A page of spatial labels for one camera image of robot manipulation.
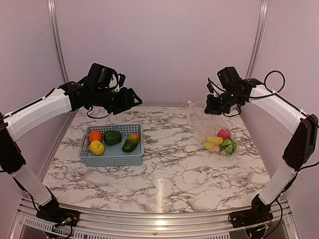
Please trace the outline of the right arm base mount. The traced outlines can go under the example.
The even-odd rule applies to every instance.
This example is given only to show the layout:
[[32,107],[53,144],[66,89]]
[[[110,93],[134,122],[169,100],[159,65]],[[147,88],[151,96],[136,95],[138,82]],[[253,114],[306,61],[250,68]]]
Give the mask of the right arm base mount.
[[231,212],[228,215],[228,221],[232,224],[233,228],[240,228],[251,226],[254,224],[260,224],[264,222],[270,222],[273,219],[272,211],[267,212],[264,215],[252,215],[252,210],[241,210]]

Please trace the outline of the red toy strawberry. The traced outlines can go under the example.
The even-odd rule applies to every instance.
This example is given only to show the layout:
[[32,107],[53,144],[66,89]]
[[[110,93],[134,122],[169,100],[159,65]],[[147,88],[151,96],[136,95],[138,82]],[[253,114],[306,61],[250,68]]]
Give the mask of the red toy strawberry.
[[228,129],[221,129],[218,133],[217,133],[217,137],[222,138],[223,140],[226,139],[231,139],[231,131]]

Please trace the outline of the yellow toy bananas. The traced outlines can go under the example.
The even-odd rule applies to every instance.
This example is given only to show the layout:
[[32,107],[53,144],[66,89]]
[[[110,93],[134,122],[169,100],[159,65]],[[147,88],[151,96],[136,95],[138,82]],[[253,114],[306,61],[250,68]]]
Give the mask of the yellow toy bananas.
[[220,147],[223,144],[224,140],[221,137],[217,136],[209,136],[203,142],[203,146],[205,149],[219,153],[221,151]]

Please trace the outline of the yellow toy lemon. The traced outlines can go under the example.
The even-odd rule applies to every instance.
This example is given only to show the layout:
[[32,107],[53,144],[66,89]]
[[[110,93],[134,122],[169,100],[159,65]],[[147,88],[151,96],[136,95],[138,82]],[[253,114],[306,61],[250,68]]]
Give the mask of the yellow toy lemon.
[[92,141],[90,143],[88,149],[92,154],[94,154],[96,156],[102,155],[105,151],[104,144],[98,140]]

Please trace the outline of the orange toy fruit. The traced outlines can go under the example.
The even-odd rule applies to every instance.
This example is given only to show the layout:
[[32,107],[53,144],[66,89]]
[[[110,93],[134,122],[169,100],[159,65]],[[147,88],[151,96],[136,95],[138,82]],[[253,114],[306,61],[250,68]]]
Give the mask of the orange toy fruit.
[[103,136],[102,136],[102,133],[97,131],[97,130],[94,130],[94,131],[91,131],[89,133],[89,142],[93,142],[93,141],[99,141],[99,142],[102,142],[103,140]]

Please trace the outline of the green orange toy mango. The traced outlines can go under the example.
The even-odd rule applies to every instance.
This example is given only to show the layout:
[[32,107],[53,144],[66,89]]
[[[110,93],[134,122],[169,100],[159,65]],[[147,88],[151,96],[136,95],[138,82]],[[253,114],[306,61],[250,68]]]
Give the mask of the green orange toy mango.
[[122,151],[125,153],[130,153],[136,149],[139,143],[140,143],[140,135],[131,134],[127,137],[124,145],[122,146]]

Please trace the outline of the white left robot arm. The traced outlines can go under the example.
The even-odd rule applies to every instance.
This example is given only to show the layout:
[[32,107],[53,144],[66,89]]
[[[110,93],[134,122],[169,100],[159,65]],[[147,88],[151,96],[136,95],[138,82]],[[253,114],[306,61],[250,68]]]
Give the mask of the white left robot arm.
[[46,96],[0,117],[0,167],[36,200],[41,214],[57,222],[63,217],[63,211],[54,195],[26,166],[17,141],[52,118],[81,107],[103,107],[116,115],[142,102],[131,88],[88,85],[84,81],[63,84]]

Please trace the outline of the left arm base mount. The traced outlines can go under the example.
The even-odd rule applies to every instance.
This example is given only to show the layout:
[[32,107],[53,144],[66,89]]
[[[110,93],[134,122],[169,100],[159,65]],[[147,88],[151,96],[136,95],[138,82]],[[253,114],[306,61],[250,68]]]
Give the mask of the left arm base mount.
[[75,227],[77,226],[80,213],[77,210],[58,208],[58,210],[53,212],[51,215],[46,213],[44,210],[39,210],[36,213],[36,216],[40,219],[55,223],[56,227],[65,225]]

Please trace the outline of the green toy pepper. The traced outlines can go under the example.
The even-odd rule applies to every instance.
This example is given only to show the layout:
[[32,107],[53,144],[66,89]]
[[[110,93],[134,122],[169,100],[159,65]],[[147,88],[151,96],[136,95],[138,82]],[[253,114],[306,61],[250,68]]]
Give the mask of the green toy pepper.
[[107,146],[113,146],[122,141],[122,134],[118,131],[108,130],[104,132],[104,141]]

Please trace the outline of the clear zip top bag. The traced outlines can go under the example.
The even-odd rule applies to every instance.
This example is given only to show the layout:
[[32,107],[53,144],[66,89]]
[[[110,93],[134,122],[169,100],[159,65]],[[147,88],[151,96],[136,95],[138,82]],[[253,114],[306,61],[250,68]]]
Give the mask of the clear zip top bag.
[[[199,102],[188,101],[187,122],[191,126],[191,128],[195,131],[195,134],[198,140],[200,141],[200,143],[202,144],[202,146],[203,146],[203,142],[205,141],[207,137],[217,136],[217,133],[221,129],[230,130],[230,127],[226,124],[226,121],[221,116],[205,114],[204,113],[205,107],[206,107],[206,101],[199,101]],[[227,155],[222,150],[216,154]]]

